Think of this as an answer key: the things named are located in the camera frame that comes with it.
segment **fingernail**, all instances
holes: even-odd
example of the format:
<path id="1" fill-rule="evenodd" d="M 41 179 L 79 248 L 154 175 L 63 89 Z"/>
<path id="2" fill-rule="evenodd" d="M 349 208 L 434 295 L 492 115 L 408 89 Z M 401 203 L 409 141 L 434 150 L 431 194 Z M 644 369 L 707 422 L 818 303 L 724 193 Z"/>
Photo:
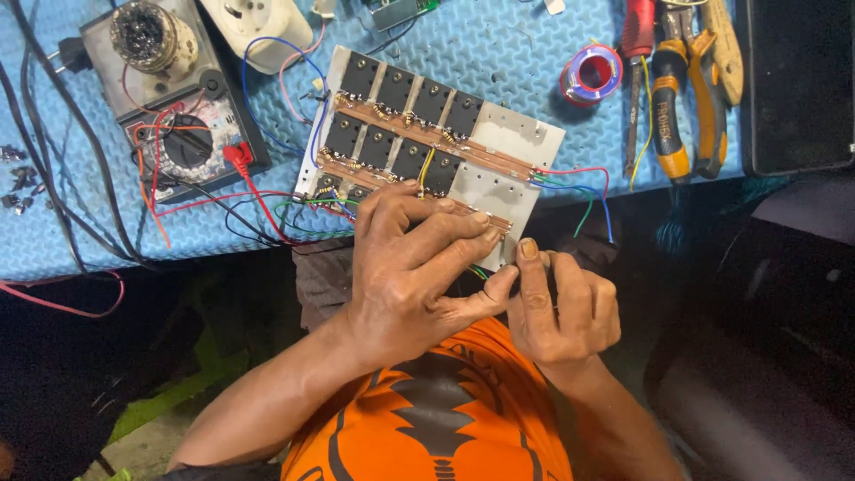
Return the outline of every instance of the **fingernail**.
<path id="1" fill-rule="evenodd" d="M 522 256 L 526 259 L 533 259 L 538 256 L 537 243 L 534 242 L 534 239 L 525 238 L 520 241 L 520 247 L 522 249 Z"/>
<path id="2" fill-rule="evenodd" d="M 498 240 L 498 238 L 501 234 L 502 234 L 502 231 L 499 230 L 497 227 L 491 227 L 486 231 L 486 233 L 484 234 L 484 237 L 485 237 L 485 239 L 487 239 L 490 242 L 495 242 Z"/>
<path id="3" fill-rule="evenodd" d="M 476 212 L 474 214 L 469 214 L 469 216 L 472 217 L 472 219 L 475 220 L 477 223 L 490 222 L 490 216 L 488 216 L 484 212 Z"/>

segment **workbench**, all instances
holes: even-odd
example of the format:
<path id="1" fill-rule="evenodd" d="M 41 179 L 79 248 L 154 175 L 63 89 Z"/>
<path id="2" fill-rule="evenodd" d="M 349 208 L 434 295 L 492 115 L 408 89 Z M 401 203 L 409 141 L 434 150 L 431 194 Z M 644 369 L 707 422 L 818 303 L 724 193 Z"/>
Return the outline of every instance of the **workbench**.
<path id="1" fill-rule="evenodd" d="M 512 110 L 566 129 L 567 135 L 552 168 L 606 167 L 611 174 L 609 197 L 625 195 L 630 193 L 628 179 L 622 176 L 628 121 L 627 82 L 624 81 L 624 87 L 615 95 L 587 109 L 569 105 L 556 88 L 564 64 L 580 48 L 593 40 L 616 46 L 622 30 L 624 4 L 619 0 L 565 2 L 567 9 L 562 14 L 549 15 L 541 0 L 445 0 L 438 9 L 421 17 L 398 42 L 374 56 L 496 104 L 504 102 Z M 319 17 L 310 13 L 311 0 L 297 0 L 297 4 L 317 35 L 321 23 Z M 34 11 L 31 19 L 34 19 L 34 29 L 46 52 L 56 50 L 61 39 L 79 36 L 80 26 L 110 8 L 106 0 L 42 1 L 35 10 L 33 2 L 25 1 L 23 6 L 27 12 Z M 387 33 L 375 31 L 370 13 L 357 0 L 339 0 L 335 13 L 335 20 L 327 25 L 321 45 L 311 54 L 321 69 L 326 68 L 336 44 L 367 52 L 389 39 Z M 405 26 L 393 28 L 392 34 L 401 32 Z M 0 45 L 0 60 L 17 89 L 24 41 L 8 8 L 0 9 L 0 28 L 7 33 Z M 52 159 L 57 190 L 68 206 L 90 225 L 115 239 L 101 175 L 92 158 L 91 147 L 47 76 L 35 62 L 32 65 L 35 71 L 32 84 L 39 111 L 47 132 L 61 153 L 59 158 Z M 309 65 L 290 68 L 285 82 L 292 99 L 312 90 L 311 81 L 316 77 L 316 72 Z M 207 204 L 162 217 L 163 227 L 172 240 L 172 248 L 167 249 L 140 198 L 137 166 L 130 161 L 127 140 L 102 99 L 101 84 L 95 72 L 64 72 L 62 78 L 99 134 L 110 162 L 122 218 L 132 241 L 143 255 L 156 260 L 183 259 L 263 247 L 227 231 L 225 211 L 217 205 Z M 292 118 L 275 76 L 251 74 L 248 84 L 252 107 L 263 126 L 275 132 L 280 139 L 305 147 L 310 128 Z M 307 116 L 312 116 L 317 107 L 314 100 L 298 103 Z M 698 128 L 694 107 L 691 92 L 684 92 L 678 98 L 679 123 L 690 157 L 694 152 L 693 137 Z M 728 157 L 719 179 L 743 175 L 736 110 L 728 113 Z M 647 102 L 642 98 L 639 149 L 649 131 L 647 115 Z M 0 103 L 0 116 L 11 118 L 5 102 Z M 24 148 L 10 120 L 0 132 L 0 145 L 6 144 Z M 268 141 L 267 147 L 274 167 L 255 176 L 257 187 L 291 192 L 300 158 L 272 142 Z M 670 185 L 657 164 L 652 145 L 641 162 L 634 184 L 635 192 Z M 0 163 L 0 185 L 3 189 L 11 188 L 14 182 L 9 173 L 11 169 L 31 164 L 28 161 Z M 605 182 L 601 171 L 565 175 L 561 180 L 597 189 L 602 189 Z M 246 186 L 239 183 L 215 193 L 222 195 L 245 190 Z M 581 200 L 578 194 L 566 190 L 545 190 L 541 196 L 554 197 L 557 198 L 554 201 L 567 204 Z M 45 207 L 47 199 L 46 194 L 40 194 L 35 198 L 33 207 L 22 215 L 15 215 L 14 209 L 0 209 L 0 279 L 27 281 L 76 272 L 56 216 Z M 268 198 L 267 201 L 273 205 L 277 203 L 276 199 Z M 324 211 L 311 211 L 301 205 L 291 205 L 287 209 L 289 218 L 297 216 L 299 225 L 304 229 L 321 232 L 351 229 L 345 219 Z M 241 205 L 239 212 L 250 222 L 257 222 L 270 234 L 273 233 L 257 203 Z M 231 224 L 249 234 L 234 220 Z M 74 232 L 82 258 L 94 270 L 130 265 L 104 251 L 80 229 L 75 228 Z M 291 229 L 286 233 L 299 239 L 312 238 Z"/>

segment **red screwdriver handle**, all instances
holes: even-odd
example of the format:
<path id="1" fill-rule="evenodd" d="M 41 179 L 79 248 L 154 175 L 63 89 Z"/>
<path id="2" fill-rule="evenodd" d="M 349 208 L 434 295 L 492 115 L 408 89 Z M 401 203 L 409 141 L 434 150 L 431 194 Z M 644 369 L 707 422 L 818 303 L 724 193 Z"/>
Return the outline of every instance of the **red screwdriver handle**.
<path id="1" fill-rule="evenodd" d="M 650 56 L 653 51 L 654 0 L 627 0 L 621 53 L 626 58 Z"/>

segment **orange t-shirt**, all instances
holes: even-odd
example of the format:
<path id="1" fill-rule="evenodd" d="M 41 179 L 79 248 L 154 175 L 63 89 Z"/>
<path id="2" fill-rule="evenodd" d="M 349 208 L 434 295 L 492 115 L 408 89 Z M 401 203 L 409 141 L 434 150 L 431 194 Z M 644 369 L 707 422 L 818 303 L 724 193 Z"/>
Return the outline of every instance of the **orange t-shirt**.
<path id="1" fill-rule="evenodd" d="M 546 382 L 495 318 L 347 384 L 294 436 L 282 481 L 571 481 Z"/>

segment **pliers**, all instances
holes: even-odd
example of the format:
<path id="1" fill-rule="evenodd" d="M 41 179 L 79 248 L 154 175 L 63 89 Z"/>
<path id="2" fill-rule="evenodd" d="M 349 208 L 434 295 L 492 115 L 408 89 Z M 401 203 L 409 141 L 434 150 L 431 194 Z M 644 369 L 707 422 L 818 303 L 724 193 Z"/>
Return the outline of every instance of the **pliers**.
<path id="1" fill-rule="evenodd" d="M 695 175 L 715 179 L 728 150 L 724 96 L 710 47 L 717 35 L 709 30 L 695 35 L 693 7 L 666 3 L 661 24 L 665 40 L 657 45 L 652 69 L 656 153 L 662 169 L 676 185 L 688 184 Z M 698 104 L 700 136 L 698 159 L 691 169 L 677 127 L 675 101 L 680 79 L 688 71 Z"/>

